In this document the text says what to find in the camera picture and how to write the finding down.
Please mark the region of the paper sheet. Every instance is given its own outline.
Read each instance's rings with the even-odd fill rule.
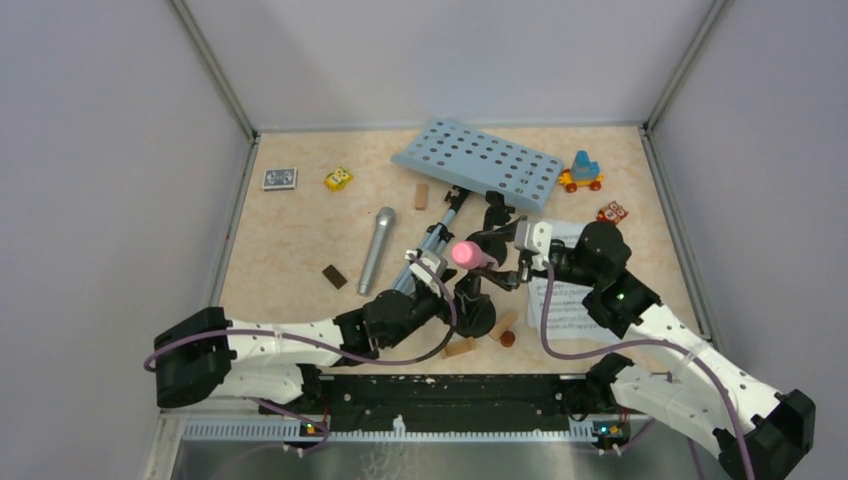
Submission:
[[[557,220],[544,220],[553,226],[553,238],[560,239],[566,247],[573,247],[584,224],[561,222]],[[548,281],[534,278],[528,286],[530,301],[527,305],[527,323],[530,327],[539,330],[542,319],[542,302],[545,299],[545,289]],[[548,338],[551,339],[589,339],[604,343],[617,343],[616,337],[609,330],[598,326],[589,317],[586,308],[583,307],[583,297],[592,289],[579,285],[571,285],[563,282],[554,284],[553,298],[548,313]]]

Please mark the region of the light blue perforated board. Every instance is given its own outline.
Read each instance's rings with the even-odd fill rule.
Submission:
[[[481,194],[500,192],[507,205],[541,212],[563,169],[559,158],[436,119],[392,162]]]

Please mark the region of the marble-patterned surface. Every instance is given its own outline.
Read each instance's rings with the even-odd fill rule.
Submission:
[[[591,221],[598,209],[617,200],[630,215],[619,224],[633,250],[628,268],[659,293],[689,327],[697,323],[680,267],[671,244],[656,189],[636,127],[508,128],[488,133],[562,158],[567,164],[577,150],[587,150],[605,173],[598,192],[579,189],[568,194],[557,186],[542,215],[565,221]],[[366,299],[357,295],[357,283],[374,229],[374,215],[388,205],[398,212],[398,222],[371,298],[385,290],[403,264],[403,252],[420,242],[425,228],[438,222],[446,211],[442,198],[449,186],[390,163],[391,155],[415,138],[414,130],[266,134],[262,136],[247,199],[235,238],[221,305],[231,318],[274,323],[308,322],[332,317],[360,307]],[[353,181],[331,192],[324,177],[344,166]],[[294,191],[262,191],[267,168],[297,167]],[[430,185],[426,211],[413,208],[415,185]],[[473,195],[460,211],[451,230],[459,238],[482,226],[486,203]],[[507,265],[514,268],[514,251]],[[335,265],[348,279],[336,290],[321,274]],[[520,318],[513,331],[516,342],[506,349],[488,337],[479,339],[473,352],[409,367],[363,365],[335,369],[336,373],[583,373],[597,358],[563,362],[548,357],[535,330],[526,325],[527,290],[506,293],[492,285],[499,311],[514,308]],[[420,355],[435,346],[447,327],[431,320],[398,348],[382,358],[403,359]],[[552,342],[568,353],[597,348],[587,340]],[[627,352],[655,371],[659,364],[638,352]]]

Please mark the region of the wooden block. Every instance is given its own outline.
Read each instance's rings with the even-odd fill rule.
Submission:
[[[323,271],[321,271],[321,273],[323,273],[324,276],[327,277],[327,280],[329,280],[330,283],[332,283],[333,286],[336,287],[336,290],[342,288],[345,283],[347,283],[347,279],[344,278],[344,275],[342,275],[342,273],[339,272],[336,267],[332,265],[325,268]]]
[[[427,210],[427,199],[430,196],[430,186],[426,183],[419,183],[415,186],[415,209]]]
[[[463,353],[468,353],[474,350],[475,348],[477,348],[477,344],[474,343],[474,337],[468,337],[462,340],[457,340],[445,346],[445,349],[442,350],[442,358],[450,358],[455,357],[457,355],[462,355]]]
[[[501,315],[501,319],[498,320],[498,323],[492,327],[492,330],[489,332],[489,338],[499,342],[501,335],[512,328],[512,325],[515,324],[516,320],[518,320],[518,313],[516,313],[515,310],[507,310],[506,313]]]

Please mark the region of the silver microphone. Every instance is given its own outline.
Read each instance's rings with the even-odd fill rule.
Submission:
[[[359,294],[363,297],[368,295],[380,260],[383,258],[383,250],[389,239],[389,233],[395,226],[396,213],[391,207],[383,207],[377,212],[377,225],[374,227],[374,236],[371,237],[371,246],[368,247],[368,256],[365,257],[365,266],[362,267],[362,275],[359,277]]]

